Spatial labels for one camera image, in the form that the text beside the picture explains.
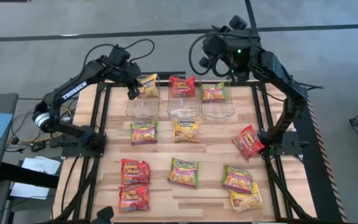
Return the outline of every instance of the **wooden tabletop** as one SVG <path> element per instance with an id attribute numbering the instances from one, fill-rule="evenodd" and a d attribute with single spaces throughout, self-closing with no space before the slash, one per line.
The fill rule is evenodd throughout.
<path id="1" fill-rule="evenodd" d="M 93 202 L 92 218 L 96 212 L 106 206 L 114 209 L 113 222 L 251 222 L 274 221 L 272 199 L 264 161 L 257 156 L 246 163 L 231 138 L 238 135 L 248 125 L 258 128 L 255 115 L 252 90 L 248 86 L 231 87 L 234 115 L 225 123 L 208 124 L 201 121 L 198 144 L 173 143 L 173 123 L 167 114 L 168 87 L 161 87 L 160 110 L 158 114 L 158 143 L 132 146 L 130 139 L 131 119 L 126 116 L 127 90 L 114 87 L 111 90 L 108 118 L 105 132 L 107 144 L 104 156 L 99 165 L 96 190 Z M 268 92 L 277 98 L 285 95 L 267 85 Z M 89 125 L 96 85 L 87 87 L 80 93 L 74 123 Z M 262 95 L 259 93 L 262 116 L 265 110 Z M 276 122 L 282 112 L 282 102 L 269 98 L 273 119 Z M 100 103 L 98 122 L 101 117 Z M 171 159 L 175 157 L 185 161 L 200 163 L 198 180 L 199 188 L 190 189 L 167 181 Z M 134 212 L 118 212 L 119 189 L 121 182 L 121 159 L 146 161 L 152 169 L 150 188 L 150 210 Z M 55 217 L 60 214 L 63 189 L 67 175 L 74 159 L 66 159 L 53 205 Z M 311 193 L 306 179 L 303 164 L 294 156 L 282 156 L 283 168 L 289 191 L 311 216 L 316 216 Z M 263 208 L 235 213 L 231 207 L 230 195 L 222 187 L 224 165 L 246 169 L 252 173 L 262 194 Z M 79 159 L 68 183 L 65 206 L 77 191 L 81 173 L 82 159 Z M 280 191 L 277 189 L 282 217 L 285 209 Z M 87 193 L 83 197 L 80 218 L 85 215 Z"/>

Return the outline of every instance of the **ramen noodle package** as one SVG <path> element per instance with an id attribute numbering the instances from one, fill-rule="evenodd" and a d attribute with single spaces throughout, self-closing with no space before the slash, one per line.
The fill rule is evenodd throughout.
<path id="1" fill-rule="evenodd" d="M 168 181 L 189 187 L 198 187 L 198 162 L 187 162 L 172 158 Z"/>
<path id="2" fill-rule="evenodd" d="M 175 121 L 173 142 L 200 142 L 198 138 L 198 121 Z"/>
<path id="3" fill-rule="evenodd" d="M 244 128 L 232 141 L 247 161 L 265 147 L 251 125 Z"/>
<path id="4" fill-rule="evenodd" d="M 158 96 L 158 89 L 155 85 L 157 79 L 157 74 L 149 75 L 145 78 L 141 78 L 139 81 L 143 85 L 139 88 L 140 98 L 147 97 L 156 97 Z"/>
<path id="5" fill-rule="evenodd" d="M 142 163 L 121 159 L 121 184 L 149 184 L 150 183 L 150 167 L 143 161 Z"/>
<path id="6" fill-rule="evenodd" d="M 150 202 L 149 187 L 120 187 L 119 205 L 120 212 L 134 210 L 148 210 Z"/>
<path id="7" fill-rule="evenodd" d="M 230 191 L 231 205 L 235 212 L 242 212 L 252 208 L 262 208 L 262 197 L 256 182 L 252 183 L 251 194 Z"/>
<path id="8" fill-rule="evenodd" d="M 183 80 L 174 76 L 169 77 L 171 83 L 172 97 L 194 96 L 195 95 L 195 78 L 190 77 L 188 80 Z"/>
<path id="9" fill-rule="evenodd" d="M 252 175 L 242 169 L 225 166 L 223 175 L 223 187 L 236 192 L 251 194 Z"/>
<path id="10" fill-rule="evenodd" d="M 157 142 L 158 121 L 132 123 L 131 144 L 148 144 Z"/>
<path id="11" fill-rule="evenodd" d="M 201 99 L 203 101 L 226 100 L 223 82 L 218 84 L 202 84 L 201 89 Z"/>

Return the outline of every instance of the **concrete floor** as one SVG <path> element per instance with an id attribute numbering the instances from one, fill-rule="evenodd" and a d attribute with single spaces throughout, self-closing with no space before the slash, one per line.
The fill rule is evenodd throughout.
<path id="1" fill-rule="evenodd" d="M 94 34 L 172 29 L 205 29 L 228 24 L 238 14 L 248 15 L 244 1 L 231 0 L 34 0 L 32 3 L 0 3 L 0 37 L 58 34 Z M 259 0 L 252 1 L 258 27 L 358 24 L 358 1 Z M 358 29 L 260 34 L 265 49 L 274 52 L 300 82 L 324 85 L 310 93 L 314 112 L 336 178 L 346 215 L 358 223 L 358 136 L 348 119 L 358 114 Z M 188 47 L 199 35 L 150 37 L 155 52 L 142 60 L 143 71 L 184 70 L 191 74 Z M 0 93 L 16 92 L 21 98 L 38 98 L 80 71 L 83 57 L 102 43 L 128 45 L 138 37 L 110 39 L 0 42 Z M 147 44 L 131 48 L 142 55 Z M 90 58 L 108 53 L 96 50 Z M 201 50 L 194 52 L 199 58 Z M 16 115 L 37 101 L 20 100 Z M 36 127 L 27 122 L 18 134 L 33 138 Z M 6 154 L 4 161 L 44 155 L 60 150 Z M 42 222 L 50 207 L 18 213 L 14 223 Z"/>

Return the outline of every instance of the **clear plastic bin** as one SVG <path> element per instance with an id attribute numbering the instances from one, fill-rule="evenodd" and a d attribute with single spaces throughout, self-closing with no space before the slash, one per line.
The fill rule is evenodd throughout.
<path id="1" fill-rule="evenodd" d="M 227 121 L 234 114 L 233 101 L 231 96 L 230 83 L 231 80 L 208 81 L 200 84 L 200 98 L 202 93 L 202 84 L 218 84 L 224 85 L 224 100 L 203 100 L 201 99 L 201 119 L 208 123 L 220 123 Z"/>
<path id="2" fill-rule="evenodd" d="M 147 78 L 149 75 L 141 75 L 138 80 Z M 157 87 L 157 96 L 137 97 L 134 100 L 128 100 L 125 114 L 135 122 L 148 122 L 157 119 L 160 108 L 160 79 L 157 76 L 155 86 Z"/>
<path id="3" fill-rule="evenodd" d="M 186 75 L 172 75 L 171 77 L 186 80 Z M 174 97 L 172 84 L 169 81 L 168 89 L 168 114 L 171 121 L 196 119 L 200 115 L 200 90 L 199 82 L 195 80 L 195 94 L 193 96 Z"/>

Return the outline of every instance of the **white paper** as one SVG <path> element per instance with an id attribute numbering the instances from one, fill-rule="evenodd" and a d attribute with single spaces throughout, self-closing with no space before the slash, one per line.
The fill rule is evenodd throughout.
<path id="1" fill-rule="evenodd" d="M 22 167 L 46 174 L 56 174 L 60 166 L 59 161 L 37 156 L 36 158 L 25 158 Z M 46 187 L 37 187 L 29 184 L 15 183 L 13 185 L 11 196 L 46 199 L 49 189 Z"/>

